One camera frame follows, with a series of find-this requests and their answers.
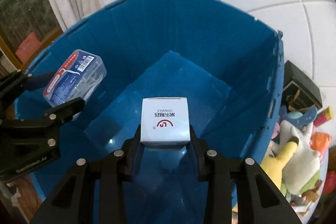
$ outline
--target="stuffed toy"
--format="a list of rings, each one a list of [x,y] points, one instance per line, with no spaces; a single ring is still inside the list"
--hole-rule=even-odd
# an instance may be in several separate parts
[[[274,129],[273,129],[271,140],[275,139],[278,136],[279,132],[280,132],[280,125],[277,122],[275,122],[275,126],[274,126]],[[266,153],[265,153],[265,157],[266,156],[271,156],[271,157],[275,156],[273,151],[272,151],[272,146],[273,146],[273,142],[270,141],[269,144],[268,144],[268,148],[266,150]]]
[[[283,168],[294,155],[298,148],[298,144],[299,139],[297,137],[290,138],[276,157],[266,156],[260,164],[260,167],[265,171],[279,190],[281,188]],[[232,210],[235,213],[238,212],[237,204]]]
[[[301,217],[306,216],[308,213],[309,213],[309,209],[308,209],[307,211],[303,212],[303,213],[298,213],[298,216],[299,216],[300,219],[301,219]]]
[[[320,151],[320,161],[322,161],[324,154],[328,151],[333,137],[328,133],[316,132],[310,139],[310,148],[312,150]]]
[[[238,213],[232,212],[231,224],[238,224]]]
[[[286,113],[282,116],[282,120],[286,120],[296,128],[301,129],[303,126],[314,122],[317,116],[317,111],[317,107],[312,106],[304,114],[298,111]]]
[[[286,194],[287,194],[287,188],[286,188],[286,185],[285,185],[283,182],[281,182],[280,192],[282,193],[282,195],[283,195],[284,197],[286,197]]]
[[[301,196],[292,195],[292,206],[307,206],[310,202],[315,203],[319,199],[318,191],[323,185],[322,180],[318,180],[315,183],[314,189],[305,191]]]
[[[320,152],[310,148],[313,123],[306,126],[302,133],[287,120],[280,123],[280,144],[273,142],[272,150],[277,155],[290,138],[297,137],[299,145],[296,153],[284,167],[282,176],[287,190],[294,195],[302,194],[315,185],[319,179]]]
[[[283,117],[287,114],[287,107],[282,105],[279,109],[278,123],[280,124],[283,120]]]

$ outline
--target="plastic box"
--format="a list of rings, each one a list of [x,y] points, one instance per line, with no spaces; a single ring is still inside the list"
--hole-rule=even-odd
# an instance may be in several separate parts
[[[80,48],[99,55],[108,72],[78,119],[61,127],[61,158],[32,175],[40,197],[77,159],[120,149],[140,124],[143,98],[186,97],[198,137],[229,158],[260,163],[280,107],[281,37],[217,0],[118,0],[81,20],[27,71],[57,70]],[[17,118],[50,107],[42,91],[17,99]],[[203,223],[207,183],[197,182],[185,149],[145,149],[124,195],[128,223]],[[234,205],[234,185],[232,196]]]
[[[105,76],[106,68],[99,56],[75,50],[58,68],[43,96],[52,107],[77,97],[86,102]]]

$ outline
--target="white box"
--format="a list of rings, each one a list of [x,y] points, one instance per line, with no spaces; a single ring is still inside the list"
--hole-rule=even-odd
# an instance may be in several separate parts
[[[190,130],[187,98],[143,99],[140,141],[147,146],[188,143]]]

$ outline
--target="metal screw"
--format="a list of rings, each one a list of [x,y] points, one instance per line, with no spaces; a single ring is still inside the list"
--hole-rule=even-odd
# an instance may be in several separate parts
[[[86,160],[81,158],[76,161],[77,165],[84,165],[86,163]]]
[[[56,114],[52,113],[49,115],[50,120],[55,120],[56,119]]]
[[[48,145],[49,146],[54,146],[56,144],[56,141],[54,139],[49,139],[48,140]]]
[[[207,154],[210,156],[210,157],[214,157],[217,155],[217,152],[215,150],[208,150]]]
[[[255,163],[254,159],[252,159],[252,158],[247,158],[247,159],[245,160],[245,162],[246,162],[248,165],[254,165],[254,163]]]
[[[121,157],[124,154],[123,150],[116,150],[113,153],[116,157]]]

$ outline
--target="white plush toy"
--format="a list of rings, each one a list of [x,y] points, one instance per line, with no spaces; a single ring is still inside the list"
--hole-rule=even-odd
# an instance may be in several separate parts
[[[308,124],[302,133],[290,122],[283,120],[280,123],[280,144],[272,143],[272,150],[277,155],[292,136],[299,138],[295,154],[282,171],[282,180],[287,190],[294,195],[304,191],[308,182],[314,184],[310,180],[320,170],[320,152],[310,148],[312,130],[313,123]]]

